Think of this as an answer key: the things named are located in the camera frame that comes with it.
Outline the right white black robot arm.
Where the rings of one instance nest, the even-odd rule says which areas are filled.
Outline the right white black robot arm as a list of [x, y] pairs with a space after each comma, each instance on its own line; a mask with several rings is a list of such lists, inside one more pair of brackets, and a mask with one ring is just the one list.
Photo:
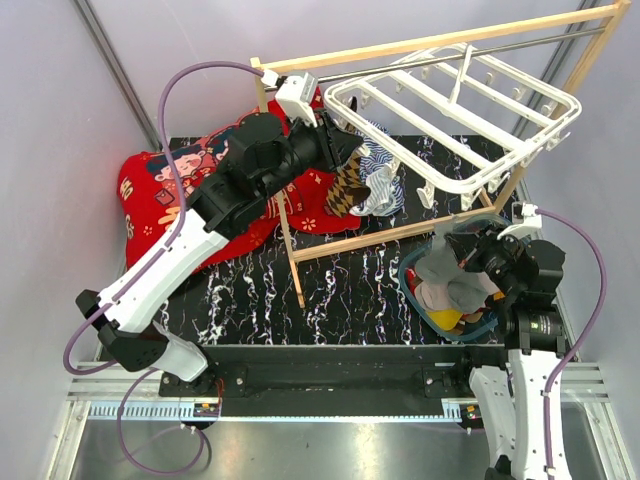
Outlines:
[[492, 362], [469, 354], [453, 374], [457, 390], [475, 396], [481, 411], [490, 454], [486, 478], [570, 478], [555, 370], [567, 353], [554, 303], [564, 251], [493, 226], [444, 238], [464, 271], [486, 274], [503, 295], [494, 309], [504, 353]]

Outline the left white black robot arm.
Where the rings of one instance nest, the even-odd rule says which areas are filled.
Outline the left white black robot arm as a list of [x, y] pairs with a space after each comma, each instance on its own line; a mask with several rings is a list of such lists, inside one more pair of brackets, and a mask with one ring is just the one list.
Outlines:
[[161, 304], [202, 263], [246, 233], [269, 200], [309, 169], [335, 171], [365, 151], [361, 136], [340, 128], [323, 109], [317, 122], [285, 131], [271, 113], [246, 117], [228, 138], [229, 150], [205, 177], [154, 245], [118, 280], [76, 303], [112, 361], [128, 372], [164, 370], [196, 396], [215, 386], [203, 351], [155, 324]]

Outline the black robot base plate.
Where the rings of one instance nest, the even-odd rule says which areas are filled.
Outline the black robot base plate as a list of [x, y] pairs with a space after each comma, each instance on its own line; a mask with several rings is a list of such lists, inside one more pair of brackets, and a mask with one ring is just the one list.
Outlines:
[[204, 349], [209, 366], [186, 382], [164, 373], [163, 397], [250, 398], [269, 390], [408, 390], [421, 392], [435, 370], [449, 364], [502, 366], [500, 345], [294, 345], [215, 346]]

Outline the brown argyle sock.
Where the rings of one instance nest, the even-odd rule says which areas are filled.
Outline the brown argyle sock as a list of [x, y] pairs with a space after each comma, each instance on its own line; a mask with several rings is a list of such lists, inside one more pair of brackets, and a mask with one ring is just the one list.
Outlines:
[[366, 201], [371, 194], [371, 189], [360, 178], [360, 160], [359, 155], [352, 155], [336, 173], [327, 190], [326, 208], [339, 218], [346, 217], [353, 207]]

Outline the white plastic clip hanger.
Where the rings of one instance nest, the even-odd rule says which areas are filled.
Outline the white plastic clip hanger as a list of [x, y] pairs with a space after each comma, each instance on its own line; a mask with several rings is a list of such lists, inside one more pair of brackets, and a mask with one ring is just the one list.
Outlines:
[[[534, 92], [547, 97], [540, 113], [526, 106]], [[423, 179], [417, 196], [424, 207], [445, 192], [459, 196], [464, 210], [481, 193], [496, 192], [515, 169], [554, 149], [582, 112], [575, 96], [468, 43], [418, 50], [335, 83], [325, 90], [324, 102], [338, 120], [364, 132]], [[470, 174], [429, 165], [390, 131], [373, 126], [363, 113], [367, 105], [448, 149]], [[511, 132], [522, 118], [532, 125], [516, 137]]]

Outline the wooden drying rack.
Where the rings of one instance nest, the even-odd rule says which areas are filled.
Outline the wooden drying rack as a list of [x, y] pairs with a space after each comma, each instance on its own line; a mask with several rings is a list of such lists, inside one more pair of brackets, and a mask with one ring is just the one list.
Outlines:
[[[476, 214], [477, 210], [473, 206], [475, 201], [481, 202], [480, 210], [483, 213], [499, 212], [522, 179], [531, 161], [542, 150], [553, 149], [568, 136], [569, 125], [581, 112], [581, 105], [574, 94], [630, 6], [628, 1], [614, 1], [604, 6], [566, 13], [271, 62], [268, 67], [278, 73], [291, 73], [296, 69], [311, 70], [397, 55], [398, 60], [386, 67], [327, 77], [326, 81], [330, 86], [325, 92], [325, 103], [341, 118], [356, 126], [390, 152], [393, 156], [391, 164], [393, 169], [404, 165], [424, 179], [425, 184], [419, 189], [418, 196], [425, 207], [432, 206], [438, 190], [458, 195], [462, 210], [453, 217], [456, 220], [462, 220]], [[566, 40], [584, 36], [590, 39], [562, 88], [553, 87], [497, 59], [496, 55], [500, 51], [497, 47], [482, 50], [474, 46], [475, 42], [481, 40], [561, 26], [570, 26], [573, 29], [572, 32], [564, 34], [563, 37]], [[520, 86], [547, 97], [551, 101], [550, 111], [539, 112], [493, 89], [489, 83], [470, 76], [468, 69], [472, 61], [478, 61], [491, 71], [502, 74]], [[375, 81], [386, 77], [391, 78], [398, 87], [413, 92], [443, 116], [456, 120], [477, 134], [501, 145], [506, 149], [506, 154], [490, 162], [455, 141], [416, 112], [375, 88]], [[537, 125], [537, 133], [522, 140], [461, 106], [459, 95], [462, 87], [474, 90], [495, 104]], [[358, 89], [364, 100], [378, 101], [390, 112], [475, 166], [476, 173], [463, 180], [450, 179], [439, 173], [397, 141], [383, 134], [341, 104], [339, 94], [351, 88]]]

